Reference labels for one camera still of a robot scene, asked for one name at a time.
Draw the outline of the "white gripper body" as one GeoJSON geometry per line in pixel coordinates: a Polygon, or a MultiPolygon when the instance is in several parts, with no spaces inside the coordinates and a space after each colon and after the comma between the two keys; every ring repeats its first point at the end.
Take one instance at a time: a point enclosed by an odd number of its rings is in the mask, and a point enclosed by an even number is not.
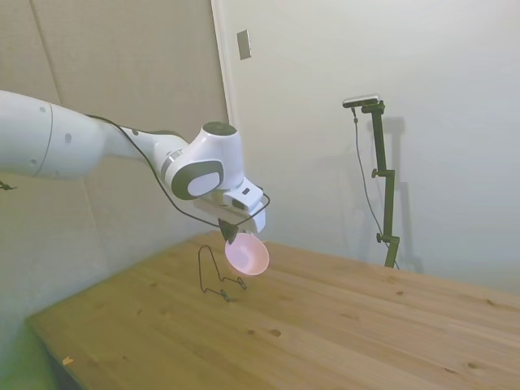
{"type": "Polygon", "coordinates": [[[218,206],[216,201],[211,201],[208,197],[199,197],[193,201],[193,204],[197,209],[205,211],[217,219],[235,224],[241,231],[258,234],[267,224],[267,212],[262,209],[266,201],[267,199],[262,197],[261,201],[250,211],[239,210],[234,206],[218,206]]]}

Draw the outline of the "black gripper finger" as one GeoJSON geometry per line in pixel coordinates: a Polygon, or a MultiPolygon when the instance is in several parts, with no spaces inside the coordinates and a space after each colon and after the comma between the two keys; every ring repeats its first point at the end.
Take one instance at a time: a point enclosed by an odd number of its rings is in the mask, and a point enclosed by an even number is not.
{"type": "Polygon", "coordinates": [[[218,219],[218,225],[225,242],[231,245],[239,232],[238,226],[223,219],[218,219]]]}

